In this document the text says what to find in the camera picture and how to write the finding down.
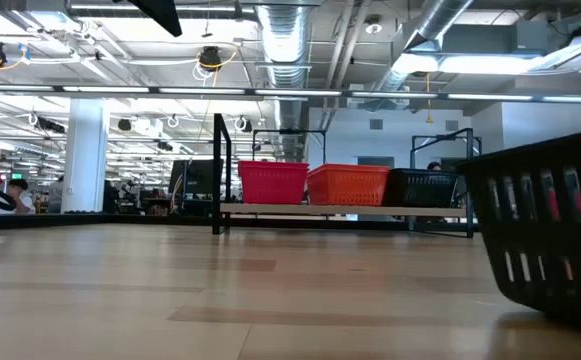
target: black basket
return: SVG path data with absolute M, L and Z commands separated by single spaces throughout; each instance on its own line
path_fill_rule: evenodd
M 509 299 L 581 324 L 581 134 L 459 164 Z
M 450 207 L 457 174 L 416 169 L 393 169 L 388 175 L 383 206 Z

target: wall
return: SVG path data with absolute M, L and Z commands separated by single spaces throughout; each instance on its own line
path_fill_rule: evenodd
M 581 132 L 581 105 L 503 104 L 505 148 Z
M 472 117 L 474 135 L 483 141 L 483 153 L 503 149 L 503 107 L 501 103 L 490 105 Z
M 378 111 L 369 113 L 357 109 L 337 111 L 327 134 L 327 162 L 331 164 L 357 164 L 359 156 L 394 157 L 395 167 L 410 167 L 412 135 L 438 135 L 448 133 L 446 120 L 459 120 L 459 128 L 470 127 L 470 118 L 461 110 L 434 110 L 434 123 L 426 123 L 427 111 L 412 114 L 409 111 Z M 370 130 L 370 119 L 383 119 L 383 130 Z M 310 128 L 317 129 L 321 121 L 321 108 L 310 109 Z M 307 141 L 307 158 L 310 168 L 322 165 L 322 150 L 314 138 Z M 441 157 L 465 157 L 462 141 L 444 141 L 417 153 L 417 167 L 425 168 L 430 161 Z

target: plastic basket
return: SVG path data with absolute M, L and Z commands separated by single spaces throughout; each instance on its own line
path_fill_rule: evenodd
M 581 324 L 581 134 L 462 163 L 501 292 Z
M 393 169 L 388 175 L 383 206 L 448 208 L 456 184 L 457 174 L 452 172 Z
M 303 200 L 307 174 L 308 164 L 240 161 L 243 201 L 298 205 Z
M 381 206 L 388 171 L 382 166 L 323 165 L 308 173 L 310 203 Z

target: white pillar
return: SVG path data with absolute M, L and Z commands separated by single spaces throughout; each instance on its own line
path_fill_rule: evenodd
M 101 211 L 110 114 L 102 99 L 72 99 L 61 212 Z

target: red plastic basket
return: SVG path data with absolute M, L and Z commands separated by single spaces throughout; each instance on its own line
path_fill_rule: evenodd
M 308 173 L 310 203 L 381 206 L 389 171 L 383 166 L 323 165 Z
M 303 200 L 308 164 L 240 161 L 246 204 L 298 205 Z

